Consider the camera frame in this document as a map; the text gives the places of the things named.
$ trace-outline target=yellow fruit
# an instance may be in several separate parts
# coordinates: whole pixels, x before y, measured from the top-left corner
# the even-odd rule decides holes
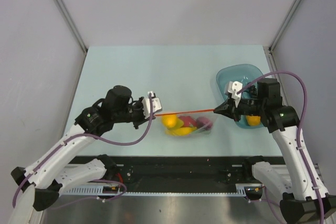
[[[161,118],[161,121],[164,126],[169,130],[175,130],[181,128],[184,122],[177,117],[177,115],[164,115]]]
[[[260,124],[260,117],[258,115],[247,115],[246,120],[250,126],[258,126]]]
[[[197,127],[182,127],[176,130],[166,130],[165,132],[171,136],[186,136],[196,130]]]

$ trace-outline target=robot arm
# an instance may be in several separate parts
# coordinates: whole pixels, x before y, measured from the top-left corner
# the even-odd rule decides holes
[[[105,99],[99,99],[91,107],[84,109],[68,133],[46,154],[26,168],[16,167],[12,171],[12,177],[18,185],[24,179],[27,180],[22,187],[23,191],[30,185],[35,185],[34,208],[37,211],[44,210],[62,192],[95,179],[111,179],[117,173],[116,164],[106,155],[60,173],[78,152],[96,140],[95,136],[110,131],[115,123],[132,122],[138,129],[139,125],[149,120],[151,111],[154,114],[161,110],[160,99],[153,92],[149,92],[149,98],[141,97],[134,101],[131,90],[115,86],[108,91]]]
[[[300,145],[296,141],[299,119],[291,106],[282,105],[280,84],[276,79],[261,79],[257,89],[252,86],[242,98],[240,82],[230,82],[226,87],[228,99],[214,112],[239,121],[242,115],[260,116],[263,126],[277,142],[291,181],[277,174],[263,157],[252,157],[244,163],[251,177],[262,182],[280,201],[280,209],[287,223],[303,223],[319,219],[319,203],[307,166],[300,151],[303,151],[307,163],[316,178],[327,218],[336,211],[336,196],[330,196],[320,180],[306,149],[302,132]]]

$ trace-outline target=red fruit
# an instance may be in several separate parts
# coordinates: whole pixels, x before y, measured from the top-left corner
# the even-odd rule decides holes
[[[196,120],[188,115],[181,115],[178,117],[180,120],[184,122],[182,127],[196,127]]]

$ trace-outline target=white bracket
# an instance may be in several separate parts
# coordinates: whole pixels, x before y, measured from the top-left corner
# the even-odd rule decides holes
[[[239,81],[229,81],[229,83],[225,87],[225,94],[232,95],[231,98],[235,100],[236,108],[238,107],[240,99],[242,98],[241,93],[237,94],[237,92],[241,90],[242,88],[243,88],[243,84]]]
[[[153,102],[153,114],[156,112],[162,111],[162,106],[160,102],[160,98],[156,97],[155,93],[153,91],[148,92],[148,95],[151,95],[152,102]],[[145,116],[145,119],[149,118],[151,113],[151,105],[149,103],[149,98],[142,99],[142,105],[143,105],[143,114]]]

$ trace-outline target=metal floor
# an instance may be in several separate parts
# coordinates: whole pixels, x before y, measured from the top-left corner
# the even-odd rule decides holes
[[[63,196],[55,206],[78,198],[79,196]],[[45,211],[42,223],[275,224],[277,220],[266,202],[248,204],[244,198],[125,196],[104,204],[89,199],[58,210],[49,209]]]

